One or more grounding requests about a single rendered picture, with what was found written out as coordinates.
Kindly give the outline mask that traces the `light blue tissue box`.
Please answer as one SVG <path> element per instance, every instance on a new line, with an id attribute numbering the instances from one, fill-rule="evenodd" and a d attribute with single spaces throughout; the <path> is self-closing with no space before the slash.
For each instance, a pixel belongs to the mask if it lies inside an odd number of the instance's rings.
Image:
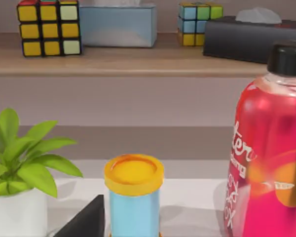
<path id="1" fill-rule="evenodd" d="M 83 0 L 81 38 L 88 47 L 151 48 L 157 39 L 157 9 L 142 0 Z"/>

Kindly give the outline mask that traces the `wooden shelf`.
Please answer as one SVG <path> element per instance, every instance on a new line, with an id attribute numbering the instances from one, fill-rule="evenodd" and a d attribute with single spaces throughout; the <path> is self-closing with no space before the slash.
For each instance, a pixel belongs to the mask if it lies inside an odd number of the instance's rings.
<path id="1" fill-rule="evenodd" d="M 264 64 L 203 56 L 159 34 L 153 48 L 91 48 L 81 56 L 25 58 L 17 33 L 0 33 L 0 77 L 227 77 L 254 78 Z"/>

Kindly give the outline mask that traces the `green plant in white pot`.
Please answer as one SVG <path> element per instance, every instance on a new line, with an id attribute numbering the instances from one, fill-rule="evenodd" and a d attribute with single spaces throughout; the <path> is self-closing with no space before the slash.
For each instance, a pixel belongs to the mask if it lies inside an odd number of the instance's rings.
<path id="1" fill-rule="evenodd" d="M 46 138 L 56 124 L 43 121 L 19 136 L 17 113 L 12 108 L 0 113 L 0 237 L 46 237 L 47 197 L 58 195 L 50 170 L 82 176 L 71 161 L 54 153 L 75 140 Z"/>

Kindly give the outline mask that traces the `yellow-faced puzzle cube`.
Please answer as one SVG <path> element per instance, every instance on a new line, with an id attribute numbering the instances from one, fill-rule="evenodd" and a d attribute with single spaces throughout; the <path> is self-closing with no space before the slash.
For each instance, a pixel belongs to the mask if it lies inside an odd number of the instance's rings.
<path id="1" fill-rule="evenodd" d="M 82 54 L 78 0 L 20 0 L 17 16 L 23 56 Z"/>

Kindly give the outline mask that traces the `blue can with yellow lid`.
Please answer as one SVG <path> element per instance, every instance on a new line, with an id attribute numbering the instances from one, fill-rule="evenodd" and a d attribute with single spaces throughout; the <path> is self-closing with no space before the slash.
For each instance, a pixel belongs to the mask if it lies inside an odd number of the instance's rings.
<path id="1" fill-rule="evenodd" d="M 109 190 L 109 237 L 162 237 L 160 188 L 164 166 L 155 157 L 125 154 L 109 160 L 104 183 Z"/>

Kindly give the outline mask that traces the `blue and green puzzle cube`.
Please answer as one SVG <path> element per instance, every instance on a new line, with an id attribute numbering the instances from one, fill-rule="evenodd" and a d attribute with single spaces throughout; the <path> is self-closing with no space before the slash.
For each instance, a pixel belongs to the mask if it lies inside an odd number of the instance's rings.
<path id="1" fill-rule="evenodd" d="M 223 17 L 221 4 L 201 1 L 179 3 L 177 32 L 180 44 L 203 46 L 206 23 L 221 17 Z"/>

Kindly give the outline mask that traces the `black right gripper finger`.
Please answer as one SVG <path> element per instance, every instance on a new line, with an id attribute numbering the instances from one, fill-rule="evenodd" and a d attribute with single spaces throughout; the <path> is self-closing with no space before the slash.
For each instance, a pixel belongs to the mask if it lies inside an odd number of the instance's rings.
<path id="1" fill-rule="evenodd" d="M 104 195 L 97 195 L 76 214 L 53 237 L 104 237 L 105 235 Z"/>

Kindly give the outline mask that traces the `dark grey tissue box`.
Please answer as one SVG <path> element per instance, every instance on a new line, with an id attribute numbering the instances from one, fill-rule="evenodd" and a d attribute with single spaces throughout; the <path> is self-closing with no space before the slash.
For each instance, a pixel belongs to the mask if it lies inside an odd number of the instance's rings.
<path id="1" fill-rule="evenodd" d="M 285 20 L 270 9 L 254 7 L 208 21 L 203 54 L 265 64 L 273 44 L 282 40 L 296 40 L 296 20 Z"/>

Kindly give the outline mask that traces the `red bottle with black cap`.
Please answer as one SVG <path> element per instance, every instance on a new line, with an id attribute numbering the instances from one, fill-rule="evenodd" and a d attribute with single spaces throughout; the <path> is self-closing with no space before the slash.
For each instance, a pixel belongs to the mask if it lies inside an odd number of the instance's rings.
<path id="1" fill-rule="evenodd" d="M 224 237 L 296 237 L 296 40 L 238 100 L 223 223 Z"/>

